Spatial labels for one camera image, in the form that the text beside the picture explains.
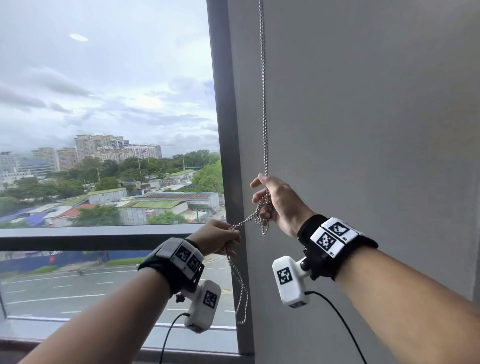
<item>gray wall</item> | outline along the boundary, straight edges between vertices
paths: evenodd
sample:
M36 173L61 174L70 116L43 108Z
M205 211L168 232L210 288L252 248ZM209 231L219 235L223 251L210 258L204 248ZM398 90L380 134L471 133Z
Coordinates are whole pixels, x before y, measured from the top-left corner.
M258 3L229 0L246 214L263 171ZM316 211L471 298L478 250L480 18L474 1L265 0L270 173ZM256 362L359 363L320 299L281 304L272 261L294 239L246 228ZM369 363L395 362L333 282Z

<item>hand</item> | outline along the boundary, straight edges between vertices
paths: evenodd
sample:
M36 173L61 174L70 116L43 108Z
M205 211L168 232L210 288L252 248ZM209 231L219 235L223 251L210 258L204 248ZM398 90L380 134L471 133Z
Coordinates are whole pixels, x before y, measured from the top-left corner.
M265 196L268 189L275 209L269 212L268 208L263 206L260 209L260 217L275 221L285 234L296 238L302 224L308 220L308 218L315 215L315 213L303 203L288 184L277 177L266 177L263 174L259 174L258 177L250 183L250 187L255 188L261 184L265 185L266 188L255 192L252 197L252 202L254 204L258 203L258 201Z
M233 247L240 243L240 232L229 230L230 227L231 225L226 222L210 220L187 239L197 244L198 249L205 256L211 253L225 255L223 247L226 247L228 255L235 257L237 254L233 251Z

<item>window frame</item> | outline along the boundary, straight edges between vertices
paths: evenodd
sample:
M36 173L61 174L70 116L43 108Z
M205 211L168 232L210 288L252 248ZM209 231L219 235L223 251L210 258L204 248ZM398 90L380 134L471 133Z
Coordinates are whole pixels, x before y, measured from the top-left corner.
M230 41L230 24L227 0L206 0L210 47L214 75L216 114L222 174L225 191L226 214L230 221L244 219L243 190L240 168L240 145L237 128L233 62ZM1 229L0 250L2 251L50 251L50 250L153 250L170 237L185 238L203 224L177 225L128 225L115 227L71 227ZM242 236L245 230L240 228ZM242 273L245 287L250 291L247 249L245 240L236 249L235 264ZM233 281L235 306L240 297L240 285ZM0 297L0 324L7 314ZM251 300L247 318L243 325L237 325L238 354L221 352L193 352L165 350L169 363L254 363L253 323ZM0 337L0 350L29 352L41 341ZM157 362L160 350L144 347L136 360Z

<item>wristband device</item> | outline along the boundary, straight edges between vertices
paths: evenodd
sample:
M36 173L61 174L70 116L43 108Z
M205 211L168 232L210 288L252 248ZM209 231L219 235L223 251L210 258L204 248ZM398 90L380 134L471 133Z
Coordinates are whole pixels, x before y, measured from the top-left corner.
M314 215L300 228L298 240L305 257L295 262L289 256L272 264L283 304L292 308L306 305L305 278L329 277L335 280L345 260L361 246L378 248L378 244L342 220Z
M196 333L204 332L212 325L221 294L220 286L211 280L198 286L204 270L203 259L194 242L170 238L138 267L138 270L150 267L160 272L168 281L172 295L181 292L177 295L177 302L183 302L185 297L192 301L185 327Z

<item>green roof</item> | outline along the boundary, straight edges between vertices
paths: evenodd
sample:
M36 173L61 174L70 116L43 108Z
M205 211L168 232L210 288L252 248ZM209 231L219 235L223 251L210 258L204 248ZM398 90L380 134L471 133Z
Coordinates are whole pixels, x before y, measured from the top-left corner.
M175 173L172 173L171 175L172 176L182 176L185 173L191 173L191 172L195 172L195 171L194 170L181 170L180 172L175 172Z
M88 193L88 195L91 196L93 194L107 194L109 192L121 191L123 189L124 189L124 187L119 187L119 188L112 188L111 190L91 191L91 192Z
M83 195L77 196L77 197L72 197L72 198L69 198L68 200L63 201L60 204L60 206L75 206L75 205L81 203L82 201L85 201L87 198L88 198L88 195L86 195L86 194L83 194Z
M120 207L174 208L183 201L131 201Z

